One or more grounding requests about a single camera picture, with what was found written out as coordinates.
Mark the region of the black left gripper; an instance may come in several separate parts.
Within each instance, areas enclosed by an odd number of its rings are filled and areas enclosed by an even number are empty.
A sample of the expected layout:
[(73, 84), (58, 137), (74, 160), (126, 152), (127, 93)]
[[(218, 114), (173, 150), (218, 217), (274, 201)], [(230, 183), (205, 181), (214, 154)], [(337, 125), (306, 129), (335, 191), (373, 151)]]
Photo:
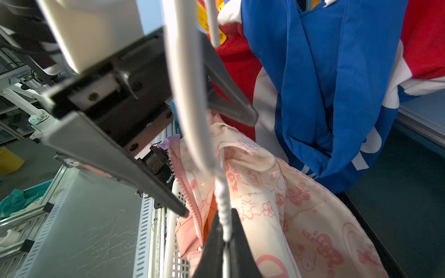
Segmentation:
[(148, 125), (159, 120), (164, 129), (174, 120), (163, 39), (159, 28), (45, 92), (43, 106), (61, 120), (43, 143), (187, 217), (185, 205), (122, 148), (135, 151)]

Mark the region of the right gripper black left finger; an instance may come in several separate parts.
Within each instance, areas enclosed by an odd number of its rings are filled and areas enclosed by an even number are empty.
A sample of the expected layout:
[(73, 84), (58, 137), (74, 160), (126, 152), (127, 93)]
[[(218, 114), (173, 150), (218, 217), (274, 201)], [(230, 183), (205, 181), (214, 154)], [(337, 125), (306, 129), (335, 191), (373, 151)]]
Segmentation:
[(219, 214), (216, 213), (212, 222), (200, 262), (193, 275), (194, 278), (222, 278), (223, 276), (223, 228)]

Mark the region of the white wire hanger pink jacket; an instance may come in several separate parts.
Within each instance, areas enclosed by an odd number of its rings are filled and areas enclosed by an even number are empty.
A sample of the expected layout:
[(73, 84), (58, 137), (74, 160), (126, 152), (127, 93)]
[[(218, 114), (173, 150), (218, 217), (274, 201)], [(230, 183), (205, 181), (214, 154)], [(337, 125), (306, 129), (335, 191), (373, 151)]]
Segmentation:
[(216, 179), (214, 191), (222, 227), (222, 276), (230, 278), (231, 204), (223, 163), (214, 154), (207, 121), (207, 99), (202, 47), (192, 1), (163, 1), (165, 49), (169, 79), (180, 126), (197, 167)]

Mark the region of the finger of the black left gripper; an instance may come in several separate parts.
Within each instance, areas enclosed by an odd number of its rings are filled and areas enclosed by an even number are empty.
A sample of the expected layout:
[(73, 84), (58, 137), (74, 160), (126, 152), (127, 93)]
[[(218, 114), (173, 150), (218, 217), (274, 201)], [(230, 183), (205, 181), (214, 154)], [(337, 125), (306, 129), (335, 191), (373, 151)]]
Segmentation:
[(201, 46), (208, 108), (244, 125), (254, 126), (258, 112), (230, 77), (206, 34), (201, 34)]

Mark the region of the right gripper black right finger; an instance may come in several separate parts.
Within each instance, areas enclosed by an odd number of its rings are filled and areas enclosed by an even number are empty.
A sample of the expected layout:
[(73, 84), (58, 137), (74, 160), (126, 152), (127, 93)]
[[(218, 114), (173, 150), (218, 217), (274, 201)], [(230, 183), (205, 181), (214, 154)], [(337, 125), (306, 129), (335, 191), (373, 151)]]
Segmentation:
[(232, 278), (261, 278), (236, 209), (231, 209), (232, 236), (229, 242)]

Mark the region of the pink kids jacket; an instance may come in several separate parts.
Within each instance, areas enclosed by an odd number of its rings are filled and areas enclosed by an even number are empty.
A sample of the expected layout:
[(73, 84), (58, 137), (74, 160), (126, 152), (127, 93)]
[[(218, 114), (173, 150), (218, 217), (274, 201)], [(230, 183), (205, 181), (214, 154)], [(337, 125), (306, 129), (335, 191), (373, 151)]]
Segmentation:
[[(385, 278), (387, 272), (350, 210), (324, 186), (227, 125), (210, 120), (212, 150), (224, 159), (231, 207), (264, 278)], [(180, 255), (196, 276), (217, 215), (216, 180), (195, 165), (184, 139), (169, 160), (190, 215), (180, 218)]]

